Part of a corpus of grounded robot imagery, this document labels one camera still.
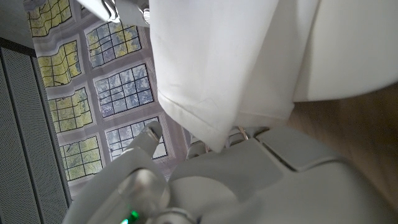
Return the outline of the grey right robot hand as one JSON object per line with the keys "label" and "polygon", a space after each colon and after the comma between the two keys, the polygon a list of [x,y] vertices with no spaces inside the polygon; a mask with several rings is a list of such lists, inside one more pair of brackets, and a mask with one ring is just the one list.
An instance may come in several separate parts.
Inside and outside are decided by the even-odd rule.
{"label": "grey right robot hand", "polygon": [[149,27],[149,0],[78,0],[96,17],[105,22]]}

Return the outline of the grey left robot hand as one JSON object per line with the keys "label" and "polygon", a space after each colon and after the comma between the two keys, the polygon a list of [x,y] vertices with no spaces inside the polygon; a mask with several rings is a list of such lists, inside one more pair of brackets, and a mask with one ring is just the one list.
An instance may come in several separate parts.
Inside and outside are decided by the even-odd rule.
{"label": "grey left robot hand", "polygon": [[96,174],[65,223],[396,223],[397,212],[349,161],[290,128],[235,139],[221,152],[194,144],[166,179],[152,155],[152,121]]}

